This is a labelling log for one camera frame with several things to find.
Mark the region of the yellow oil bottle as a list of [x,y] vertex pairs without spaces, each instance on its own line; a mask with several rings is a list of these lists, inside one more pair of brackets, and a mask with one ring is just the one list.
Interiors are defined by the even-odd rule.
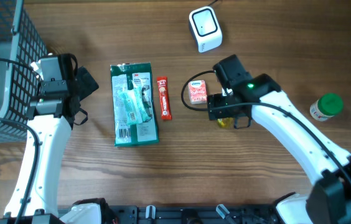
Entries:
[[220,128],[229,128],[232,127],[234,124],[233,118],[220,118],[217,119],[217,124]]

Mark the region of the red tissue pack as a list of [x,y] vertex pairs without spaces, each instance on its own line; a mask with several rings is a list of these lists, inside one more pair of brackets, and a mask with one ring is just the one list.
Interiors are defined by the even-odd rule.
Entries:
[[207,88],[204,80],[194,80],[188,84],[189,99],[193,105],[207,102]]

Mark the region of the red Nescafe stick sachet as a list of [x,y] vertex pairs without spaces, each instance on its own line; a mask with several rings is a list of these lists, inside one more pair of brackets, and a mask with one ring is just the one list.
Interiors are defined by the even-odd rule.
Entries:
[[172,115],[169,104],[167,77],[157,77],[157,85],[159,90],[159,100],[161,103],[161,119],[171,120]]

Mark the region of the green lid white jar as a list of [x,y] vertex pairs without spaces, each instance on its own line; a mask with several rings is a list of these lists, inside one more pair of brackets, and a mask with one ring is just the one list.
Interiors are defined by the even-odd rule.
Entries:
[[344,102],[339,95],[327,93],[310,106],[309,112],[315,120],[327,121],[340,114],[343,108]]

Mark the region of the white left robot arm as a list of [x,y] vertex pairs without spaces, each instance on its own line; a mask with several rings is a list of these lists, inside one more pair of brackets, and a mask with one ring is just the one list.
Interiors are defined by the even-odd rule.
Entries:
[[48,55],[33,66],[42,76],[26,109],[27,142],[16,188],[4,210],[9,218],[37,212],[58,215],[57,194],[64,150],[80,102],[98,89],[73,54]]

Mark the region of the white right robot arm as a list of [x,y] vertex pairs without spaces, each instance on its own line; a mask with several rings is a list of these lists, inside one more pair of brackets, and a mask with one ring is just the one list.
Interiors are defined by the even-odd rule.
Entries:
[[351,153],[322,134],[267,74],[217,72],[232,94],[210,95],[210,119],[247,116],[267,129],[297,160],[312,184],[309,195],[276,203],[282,223],[351,223]]

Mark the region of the white barcode scanner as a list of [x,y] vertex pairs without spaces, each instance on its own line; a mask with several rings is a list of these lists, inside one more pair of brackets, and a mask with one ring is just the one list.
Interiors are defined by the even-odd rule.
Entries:
[[189,14],[189,29],[199,53],[215,49],[222,44],[223,34],[215,11],[204,6]]

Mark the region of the black mounting rail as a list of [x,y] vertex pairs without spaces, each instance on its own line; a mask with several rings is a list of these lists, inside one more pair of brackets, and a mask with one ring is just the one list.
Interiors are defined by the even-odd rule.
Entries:
[[107,224],[171,224],[171,223],[282,223],[272,204],[227,207],[147,207],[109,206],[104,198],[91,198],[75,202],[68,210],[60,209],[54,215],[38,208],[20,219],[7,212],[0,223],[107,223]]

